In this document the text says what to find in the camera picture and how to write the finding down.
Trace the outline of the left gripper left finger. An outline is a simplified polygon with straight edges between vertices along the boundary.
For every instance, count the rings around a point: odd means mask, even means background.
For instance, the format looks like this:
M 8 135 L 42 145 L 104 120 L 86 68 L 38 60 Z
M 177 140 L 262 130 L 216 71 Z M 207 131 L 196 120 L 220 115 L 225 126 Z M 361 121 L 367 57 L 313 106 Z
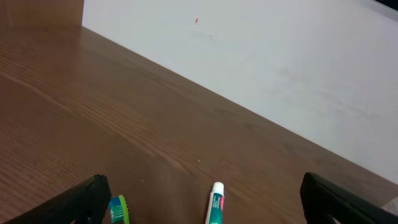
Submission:
M 96 174 L 6 224 L 103 222 L 111 200 L 105 175 Z

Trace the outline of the green blue toothbrush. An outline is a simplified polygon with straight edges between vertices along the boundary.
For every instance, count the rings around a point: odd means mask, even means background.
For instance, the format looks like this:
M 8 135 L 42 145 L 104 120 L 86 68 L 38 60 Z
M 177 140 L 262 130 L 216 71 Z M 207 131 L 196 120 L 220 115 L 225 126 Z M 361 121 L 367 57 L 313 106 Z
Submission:
M 109 202 L 112 224 L 131 224 L 126 199 L 123 195 L 113 197 Z

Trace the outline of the teal toothpaste tube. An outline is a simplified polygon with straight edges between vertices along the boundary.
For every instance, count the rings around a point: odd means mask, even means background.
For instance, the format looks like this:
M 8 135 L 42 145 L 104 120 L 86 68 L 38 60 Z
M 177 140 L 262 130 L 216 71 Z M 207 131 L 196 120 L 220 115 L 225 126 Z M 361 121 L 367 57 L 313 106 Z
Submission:
M 210 199 L 205 224 L 223 223 L 224 184 L 215 182 L 210 192 Z

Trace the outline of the green white wipes packet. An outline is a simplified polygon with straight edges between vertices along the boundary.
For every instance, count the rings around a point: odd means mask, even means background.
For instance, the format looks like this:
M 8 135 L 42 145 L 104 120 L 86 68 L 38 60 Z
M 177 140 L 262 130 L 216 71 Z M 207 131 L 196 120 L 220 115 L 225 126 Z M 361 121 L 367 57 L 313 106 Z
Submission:
M 382 206 L 385 211 L 398 216 L 398 197 L 392 199 L 390 202 Z

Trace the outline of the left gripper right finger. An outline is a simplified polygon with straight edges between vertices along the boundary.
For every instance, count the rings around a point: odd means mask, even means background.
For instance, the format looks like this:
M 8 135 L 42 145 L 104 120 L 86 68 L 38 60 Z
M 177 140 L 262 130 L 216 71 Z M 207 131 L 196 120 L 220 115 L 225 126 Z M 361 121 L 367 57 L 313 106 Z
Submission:
M 300 197 L 308 224 L 397 223 L 397 215 L 312 172 L 305 173 L 303 177 Z

